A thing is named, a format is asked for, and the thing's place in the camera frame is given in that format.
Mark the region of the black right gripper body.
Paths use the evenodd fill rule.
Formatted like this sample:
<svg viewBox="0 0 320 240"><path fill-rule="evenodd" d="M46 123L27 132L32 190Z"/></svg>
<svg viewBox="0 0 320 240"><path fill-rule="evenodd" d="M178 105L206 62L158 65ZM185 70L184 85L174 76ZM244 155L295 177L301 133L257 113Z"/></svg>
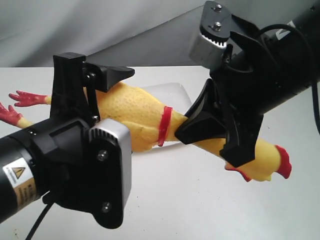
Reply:
<svg viewBox="0 0 320 240"><path fill-rule="evenodd" d="M265 55L263 45L247 35L230 32L219 67L210 70L225 119L226 142L221 156L233 167L255 158L255 145L263 117L249 99L257 93L257 62Z"/></svg>

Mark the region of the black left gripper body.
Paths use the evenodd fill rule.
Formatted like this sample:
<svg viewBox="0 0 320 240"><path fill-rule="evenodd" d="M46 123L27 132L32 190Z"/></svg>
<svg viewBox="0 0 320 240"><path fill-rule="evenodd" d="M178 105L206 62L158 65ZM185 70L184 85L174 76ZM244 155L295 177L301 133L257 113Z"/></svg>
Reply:
<svg viewBox="0 0 320 240"><path fill-rule="evenodd" d="M71 205L78 199L80 177L87 165L88 131L95 123L83 86L86 57L78 53L53 56L50 116L43 133L44 165L49 175L47 200Z"/></svg>

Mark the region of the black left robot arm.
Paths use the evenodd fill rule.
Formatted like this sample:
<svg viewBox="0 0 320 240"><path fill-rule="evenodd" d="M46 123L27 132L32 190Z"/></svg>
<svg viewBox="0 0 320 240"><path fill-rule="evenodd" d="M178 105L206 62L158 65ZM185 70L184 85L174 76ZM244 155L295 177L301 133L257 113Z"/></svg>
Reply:
<svg viewBox="0 0 320 240"><path fill-rule="evenodd" d="M72 52L53 63L49 118L0 140L0 219L42 199L116 229L132 186L131 136L122 123L101 119L96 92L109 93L135 71Z"/></svg>

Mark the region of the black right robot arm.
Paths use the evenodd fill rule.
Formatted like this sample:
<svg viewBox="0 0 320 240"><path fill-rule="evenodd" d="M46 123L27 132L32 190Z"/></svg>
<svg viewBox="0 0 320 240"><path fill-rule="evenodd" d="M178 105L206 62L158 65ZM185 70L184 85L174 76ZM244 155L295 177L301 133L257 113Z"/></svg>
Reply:
<svg viewBox="0 0 320 240"><path fill-rule="evenodd" d="M311 88L320 120L320 3L287 24L259 29L206 1L189 51L209 79L175 136L188 145L225 138L220 156L234 167L256 159L264 114Z"/></svg>

